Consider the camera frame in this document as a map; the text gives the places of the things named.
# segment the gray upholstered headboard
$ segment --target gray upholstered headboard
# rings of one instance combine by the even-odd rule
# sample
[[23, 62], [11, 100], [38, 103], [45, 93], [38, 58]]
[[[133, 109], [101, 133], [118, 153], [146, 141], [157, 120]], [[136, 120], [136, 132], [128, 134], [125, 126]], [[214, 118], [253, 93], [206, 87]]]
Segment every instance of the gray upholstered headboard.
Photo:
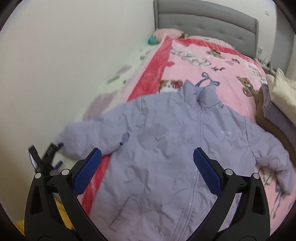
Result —
[[154, 0], [154, 11], [156, 28], [220, 39], [240, 53], [256, 57], [259, 24], [244, 13], [198, 0]]

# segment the brown fabric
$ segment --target brown fabric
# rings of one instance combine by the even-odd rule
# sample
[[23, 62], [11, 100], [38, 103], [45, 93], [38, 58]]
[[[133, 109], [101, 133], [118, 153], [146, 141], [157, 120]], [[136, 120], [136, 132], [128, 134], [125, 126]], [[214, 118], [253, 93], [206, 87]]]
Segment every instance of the brown fabric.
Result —
[[294, 166], [296, 166], [296, 153], [292, 144], [290, 143], [286, 135], [277, 126], [275, 126], [273, 123], [271, 123], [269, 120], [267, 120], [264, 117], [263, 109], [262, 109], [264, 98], [263, 98], [263, 92], [261, 89], [259, 93], [254, 96], [254, 98], [255, 98], [255, 103], [257, 108], [257, 112], [255, 116], [257, 124], [263, 130], [273, 134], [277, 139], [279, 139], [279, 141], [283, 144], [284, 148], [289, 152], [291, 162], [293, 163]]

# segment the yellow fabric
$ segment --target yellow fabric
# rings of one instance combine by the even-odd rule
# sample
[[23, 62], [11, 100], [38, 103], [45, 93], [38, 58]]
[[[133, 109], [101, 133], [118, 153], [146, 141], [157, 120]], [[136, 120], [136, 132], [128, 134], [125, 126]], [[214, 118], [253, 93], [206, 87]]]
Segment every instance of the yellow fabric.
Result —
[[277, 69], [276, 77], [267, 75], [271, 101], [296, 126], [296, 81], [287, 79], [281, 69]]
[[[61, 217], [64, 221], [64, 224], [66, 225], [67, 228], [69, 229], [73, 229], [73, 225], [68, 217], [68, 214], [66, 213], [66, 210], [63, 206], [63, 204], [61, 204], [58, 200], [55, 200], [56, 204], [57, 204], [57, 208], [59, 209], [59, 213], [61, 214]], [[17, 227], [17, 229], [23, 234], [25, 235], [25, 221], [18, 221], [16, 223], [14, 223], [14, 225]]]

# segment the jacket collar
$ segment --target jacket collar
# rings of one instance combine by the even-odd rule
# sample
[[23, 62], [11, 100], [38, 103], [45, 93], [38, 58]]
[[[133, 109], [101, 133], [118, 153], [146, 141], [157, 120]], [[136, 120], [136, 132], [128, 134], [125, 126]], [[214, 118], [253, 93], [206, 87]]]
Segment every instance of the jacket collar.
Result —
[[196, 87], [190, 81], [186, 80], [179, 94], [191, 107], [196, 107], [197, 102], [204, 109], [211, 108], [215, 105], [222, 105], [214, 85]]

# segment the jacket sleeve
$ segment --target jacket sleeve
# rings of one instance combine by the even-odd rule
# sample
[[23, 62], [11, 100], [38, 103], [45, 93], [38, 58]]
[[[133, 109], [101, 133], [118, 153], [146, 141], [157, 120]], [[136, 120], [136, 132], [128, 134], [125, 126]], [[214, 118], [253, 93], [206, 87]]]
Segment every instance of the jacket sleeve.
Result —
[[128, 141], [141, 116], [141, 98], [96, 117], [93, 120], [71, 123], [59, 134], [56, 143], [64, 143], [61, 153], [81, 160], [97, 147], [108, 155]]
[[262, 167], [276, 171], [280, 187], [285, 193], [291, 194], [294, 188], [294, 172], [289, 153], [274, 135], [248, 119], [246, 119], [246, 131], [256, 162]]

